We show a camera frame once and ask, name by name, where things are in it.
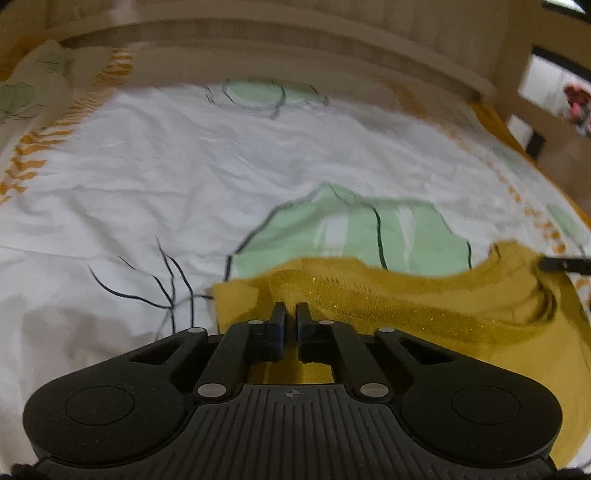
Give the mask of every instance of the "circular pad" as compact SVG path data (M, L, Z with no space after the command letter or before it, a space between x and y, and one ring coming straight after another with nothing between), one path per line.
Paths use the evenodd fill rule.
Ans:
M465 420L482 425L500 425L519 414L519 400L498 387L477 385L460 390L453 396L453 409Z
M135 404L133 396L116 387L90 387L73 394L66 413L82 425L108 425L126 417Z

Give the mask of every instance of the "wooden headboard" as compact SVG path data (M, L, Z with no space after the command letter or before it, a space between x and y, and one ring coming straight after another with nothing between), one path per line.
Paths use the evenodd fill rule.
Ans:
M13 0L0 47L23 34L68 46L237 41L339 57L492 100L508 0Z

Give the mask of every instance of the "orange stripe pattern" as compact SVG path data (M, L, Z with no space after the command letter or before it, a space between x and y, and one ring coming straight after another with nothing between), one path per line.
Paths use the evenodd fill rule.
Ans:
M121 48L113 50L109 63L96 76L89 93L75 101L66 113L51 125L40 132L31 131L23 135L16 146L10 159L10 165L4 172L4 178L0 182L0 204L11 198L13 192L22 193L27 187L23 182L37 176L39 170L47 160L25 159L32 154L38 154L44 150L50 150L56 145L62 144L67 137L74 132L73 128L82 120L96 112L110 98L117 87L125 84L126 76L132 70L132 57Z
M478 153L472 151L470 144L462 138L458 130L453 125L443 125L437 120L435 120L429 114L427 108L417 100L415 95L412 93L412 91L409 90L408 87L406 87L403 84L394 82L387 82L387 84L397 96L400 106L402 107L402 110L405 113L412 115L420 120L423 120L424 122L435 127L435 129L438 130L439 133L445 135L447 138L455 142L460 150L474 155L477 158L480 158L493 172L495 172L497 179L503 185L505 185L509 196L513 199L515 203L521 206L524 215L532 220L534 227L536 228L536 230L540 232L540 235L545 240L545 242L552 247L552 251L554 252L554 254L563 255L566 253L566 243L562 238L560 229L552 221L539 221L539 218L544 214L544 212L535 210L532 205L524 201L523 197L518 192L518 190L514 186L510 185L507 178L505 178L502 175L501 171L495 167L495 163L492 160L490 160L489 158L483 158ZM577 289L580 289L586 287L587 285L588 283L578 283L575 286L577 287Z

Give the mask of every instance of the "yellow cloth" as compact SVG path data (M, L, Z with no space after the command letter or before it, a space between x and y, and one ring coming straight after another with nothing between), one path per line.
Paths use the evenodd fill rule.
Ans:
M473 270L444 278L412 277L350 258L304 258L248 280L214 286L221 331L265 319L274 302L293 313L307 302L313 318L341 320L359 333L393 326L430 342L526 375L549 388L564 415L552 456L565 466L591 427L591 327L568 277L537 269L539 255L497 244ZM325 365L303 365L295 352L259 365L266 383L332 382Z

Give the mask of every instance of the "black line pattern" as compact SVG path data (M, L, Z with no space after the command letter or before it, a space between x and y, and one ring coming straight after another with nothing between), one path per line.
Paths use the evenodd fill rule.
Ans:
M330 183L321 183L318 188L314 189L313 192L311 192L309 195L307 195L306 197L303 197L299 200L294 200L292 202L285 202L281 205L276 206L275 208L273 208L273 210L269 213L269 215L267 215L267 218L265 218L265 220L263 221L263 223L261 223L260 225L258 225L254 230L252 230L247 236L246 238L242 241L242 243L240 243L240 245L237 247L237 249L234 250L234 252L231 255L228 255L227 259L226 259L226 268L225 268L225 275L224 275L224 282L227 282L230 280L230 275L232 273L232 261L235 255L240 254L247 246L248 244L255 238L255 236L257 236L261 231L263 231L271 222L271 220L273 220L273 218L275 217L275 215L277 215L279 212L281 212L282 210L287 210L295 205L299 205L301 203L305 203L305 202L309 202L310 199L312 199L315 195L318 194L319 191L321 191L321 189L324 186L328 186L333 194L335 195L335 197L337 199L339 199L342 203L344 203L345 205L351 207L351 202L348 202L347 200L343 199L338 192L336 191L335 187L330 184ZM382 268L384 270L389 270L388 268L388 264L386 262L386 258L385 258L385 254L384 254L384 244L383 244L383 240L382 240L382 219L379 215L379 212L377 210L377 208L372 205L371 203L367 202L363 197L360 197L358 195L355 195L355 202L358 202L360 205L367 207L369 209L371 209L374 212L375 215L375 219L376 219L376 243L377 243L377 249L378 249L378 256L379 256L379 262L382 266ZM444 216L438 211L436 210L437 213L439 214L439 216L441 217L441 220L443 221L445 227L451 232L453 233L453 230L451 229L451 227L448 225L448 223L446 222ZM472 265L472 246L470 244L470 242L468 240L466 240L466 245L468 248L468 253L467 253L467 265L468 268L470 270L472 270L473 265Z
M244 80L246 82L255 82L255 83L270 83L271 85L274 85L278 88L281 89L281 94L279 99L276 101L276 103L272 104L272 105L264 105L264 106L254 106L254 105L242 105L238 102L236 102L231 95L228 93L228 87L230 85L230 83L234 81L233 79L226 79L224 80L224 82L222 83L222 90L221 93L215 92L213 91L210 87L208 87L207 85L204 86L204 88L208 91L208 93L206 94L206 98L207 100L212 104L212 105L216 105L218 107L223 108L224 105L216 103L215 97L217 95L223 95L225 96L230 102L231 105L226 105L226 106L230 106L230 107L236 107L236 108L241 108L247 111L251 111L254 113L268 113L269 114L269 119L270 120L274 120L275 118L277 118L279 116L280 111L282 110L282 108L285 108L286 106L290 105L289 103L287 103L287 92L285 91L285 87L284 85L280 82L280 81L276 81L273 79L266 79L266 78L260 78L260 79L247 79ZM310 89L312 89L312 91L318 95L319 97L322 97L319 93L318 90L316 90L316 88L314 88L314 86L312 85L306 85L308 86ZM303 103L306 105L315 105L316 103L314 102L310 102L309 100L301 100L299 102L296 103ZM327 106L329 104L329 99L328 97L324 97L322 100L319 100L317 103L321 103L324 106Z
M166 299L168 300L169 305L162 305L156 302L153 302L151 300L145 299L143 297L137 296L137 295L129 295L120 291L116 291L113 290L112 288L109 288L107 285L105 285L103 282L100 281L100 279L96 276L95 272L92 270L92 268L89 266L89 270L90 270L90 274L92 275L92 277L95 279L95 281L107 292L120 297L122 299L130 299L130 300L139 300L142 301L144 303L147 303L148 305L155 307L157 309L164 309L167 310L166 315L164 316L164 320L162 325L160 326L160 328L158 329L158 331L160 331L160 329L162 327L164 327L164 325L166 324L168 317L170 317L170 324L171 324L171 328L173 331L173 334L177 333L177 325L176 325L176 320L174 317L174 311L175 309L180 306L181 304L185 303L185 301L189 301L190 302L190 310L191 310L191 327L195 326L195 303L194 300L195 298L200 298L200 299L204 299L204 300L213 300L213 297L211 295L205 295L205 294L201 294L201 293L194 293L193 288L191 286L191 284L189 283L183 269L181 268L181 266L179 265L179 263L170 255L166 254L164 252L164 250L162 249L162 246L160 245L160 241L158 240L158 238L156 239L157 245L158 245L158 250L160 252L160 254L162 255L162 259L166 265L166 268L168 270L168 273L170 275L170 288L171 288L171 293L169 294L166 289L164 288L162 282L160 281L159 278L157 278L155 275L152 275L150 273L148 273L148 275L150 277L152 277L156 283L158 284L158 287L160 288L160 290L164 293L164 296L166 296ZM119 257L124 263L125 265L127 265L129 268L135 270L135 271L140 271L139 269L137 269L136 267L134 267L133 265L131 265L127 260L125 260L122 257ZM175 281L175 276L173 273L173 269L170 267L170 264L168 263L168 260L170 260L175 268L178 270L178 273L181 275L181 278L183 279L183 283L185 284L185 286L187 287L188 291L189 291L189 297L185 300L182 301L177 301L177 297L176 297L176 287L174 284Z

